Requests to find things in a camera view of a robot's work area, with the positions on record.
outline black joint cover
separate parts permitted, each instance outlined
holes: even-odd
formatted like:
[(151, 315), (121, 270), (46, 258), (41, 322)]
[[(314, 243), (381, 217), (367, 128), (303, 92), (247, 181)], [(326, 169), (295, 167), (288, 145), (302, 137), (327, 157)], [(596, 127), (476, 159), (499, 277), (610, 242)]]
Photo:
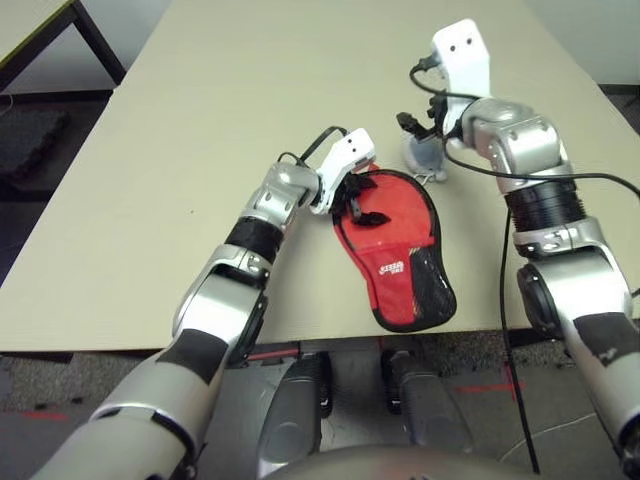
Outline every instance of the black joint cover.
[(241, 217), (225, 243), (251, 250), (269, 263), (273, 263), (283, 238), (282, 231), (269, 222), (253, 217)]
[(207, 385), (218, 371), (228, 345), (199, 330), (184, 330), (156, 362), (173, 363), (191, 370)]

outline gray floor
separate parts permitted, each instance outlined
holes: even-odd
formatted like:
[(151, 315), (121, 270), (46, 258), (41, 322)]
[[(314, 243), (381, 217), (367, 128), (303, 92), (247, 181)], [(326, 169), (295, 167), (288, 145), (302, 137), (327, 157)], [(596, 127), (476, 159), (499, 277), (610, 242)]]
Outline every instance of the gray floor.
[[(610, 98), (640, 133), (640, 101), (625, 106), (633, 97)], [(60, 181), (104, 103), (15, 108), (62, 108), (71, 115), (71, 123), (45, 161), (21, 182), (27, 188), (42, 188), (55, 187)], [(0, 204), (0, 282), (42, 210), (39, 204)], [(499, 336), (431, 335), (384, 342), (388, 347), (409, 342), (444, 376), (479, 454), (499, 459), (521, 440), (511, 393), (492, 388), (507, 383)], [(407, 442), (400, 418), (384, 406), (375, 340), (313, 343), (305, 348), (332, 352), (335, 409), (323, 421), (323, 450)], [(591, 406), (561, 345), (520, 349), (516, 359), (533, 432), (570, 423), (536, 436), (543, 473), (567, 479), (624, 478), (598, 421), (585, 417), (592, 413)], [(76, 354), (68, 363), (0, 358), (0, 478), (28, 478), (137, 362), (106, 354)], [(201, 459), (200, 478), (252, 478), (262, 420), (286, 368), (286, 364), (253, 364), (227, 373)], [(221, 433), (230, 431), (234, 434)], [(505, 461), (528, 468), (526, 449), (517, 448)]]

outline red line on floor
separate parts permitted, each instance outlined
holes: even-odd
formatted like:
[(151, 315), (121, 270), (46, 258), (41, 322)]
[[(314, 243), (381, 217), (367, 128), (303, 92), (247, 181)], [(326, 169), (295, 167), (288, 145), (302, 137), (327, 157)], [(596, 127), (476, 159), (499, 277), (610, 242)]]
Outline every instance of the red line on floor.
[[(520, 388), (524, 388), (526, 385), (524, 382), (519, 382)], [(485, 392), (507, 392), (510, 391), (513, 396), (513, 384), (510, 383), (497, 383), (495, 385), (470, 385), (455, 387), (454, 390), (460, 393), (485, 393)]]
[(64, 413), (22, 412), (22, 415), (36, 420), (55, 420), (57, 422), (69, 420), (69, 417)]

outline table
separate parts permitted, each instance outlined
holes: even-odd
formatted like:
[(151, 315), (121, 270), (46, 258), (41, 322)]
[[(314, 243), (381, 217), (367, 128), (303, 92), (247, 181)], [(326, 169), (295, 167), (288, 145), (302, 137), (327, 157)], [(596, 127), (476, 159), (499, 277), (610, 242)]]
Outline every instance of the table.
[[(395, 114), (424, 118), (428, 105), (408, 70), (436, 30), (465, 17), (492, 55), (495, 96), (551, 118), (577, 171), (640, 183), (640, 139), (519, 0), (432, 5), (176, 0), (0, 289), (0, 350), (165, 345), (183, 293), (281, 151), (301, 152), (328, 125), (365, 127), (378, 163), (404, 169)], [(447, 183), (428, 190), (459, 305), (431, 331), (497, 328), (504, 202), (494, 179), (448, 170)], [(596, 180), (580, 195), (638, 286), (633, 195)], [(522, 263), (511, 249), (514, 327), (527, 325), (515, 283)], [(298, 218), (268, 294), (262, 342), (387, 333), (329, 218)]]
[(122, 82), (124, 67), (80, 0), (4, 0), (0, 8), (0, 92), (71, 24), (116, 85)]

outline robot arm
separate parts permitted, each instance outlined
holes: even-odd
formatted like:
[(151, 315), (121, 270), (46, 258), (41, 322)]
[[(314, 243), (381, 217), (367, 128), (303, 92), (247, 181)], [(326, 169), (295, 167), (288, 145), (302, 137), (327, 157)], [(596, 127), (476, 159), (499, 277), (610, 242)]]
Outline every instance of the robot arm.
[(125, 377), (34, 478), (194, 478), (225, 366), (246, 356), (260, 331), (287, 228), (300, 209), (327, 213), (342, 178), (374, 154), (358, 129), (334, 144), (318, 171), (272, 165), (188, 290), (171, 344)]
[[(471, 20), (441, 30), (433, 45), (429, 61), (438, 64), (451, 91), (488, 95), (489, 57)], [(555, 127), (529, 107), (456, 96), (432, 105), (440, 110), (433, 115), (435, 130), (445, 141), (474, 149), (494, 172), (573, 173)], [(640, 371), (640, 336), (620, 267), (571, 178), (497, 180), (515, 224), (516, 249), (528, 259), (518, 272), (527, 316), (534, 328), (565, 342), (625, 473), (636, 478), (640, 383), (633, 379)]]

